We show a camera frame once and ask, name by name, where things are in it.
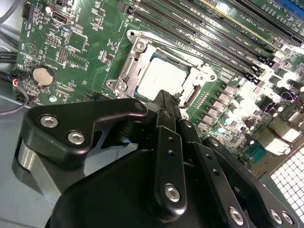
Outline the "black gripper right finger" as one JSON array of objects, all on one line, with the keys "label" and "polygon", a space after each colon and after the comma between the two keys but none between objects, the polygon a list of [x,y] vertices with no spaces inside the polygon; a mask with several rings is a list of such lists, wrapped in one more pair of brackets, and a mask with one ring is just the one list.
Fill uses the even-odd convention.
[{"label": "black gripper right finger", "polygon": [[170,98],[186,151],[210,200],[216,228],[298,228],[291,211],[214,137],[200,139],[181,116],[176,95]]}]

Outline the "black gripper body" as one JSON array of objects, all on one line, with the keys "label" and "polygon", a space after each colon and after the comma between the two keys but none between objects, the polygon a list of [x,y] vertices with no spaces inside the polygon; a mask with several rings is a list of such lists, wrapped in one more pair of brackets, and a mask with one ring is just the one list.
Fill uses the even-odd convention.
[{"label": "black gripper body", "polygon": [[222,223],[197,172],[184,164],[187,209],[174,222],[155,217],[147,203],[151,151],[132,152],[70,186],[57,201],[48,228],[220,228]]}]

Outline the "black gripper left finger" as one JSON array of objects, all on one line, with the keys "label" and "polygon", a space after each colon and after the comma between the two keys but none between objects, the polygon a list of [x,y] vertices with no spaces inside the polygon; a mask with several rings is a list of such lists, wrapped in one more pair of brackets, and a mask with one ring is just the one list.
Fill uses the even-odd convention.
[{"label": "black gripper left finger", "polygon": [[149,104],[126,98],[29,109],[15,154],[22,169],[19,180],[39,189],[54,209],[70,186],[87,177],[85,162],[99,140],[104,148],[135,143],[135,151],[154,155],[147,199],[151,213],[183,215],[187,194],[182,140],[171,96],[160,91]]}]

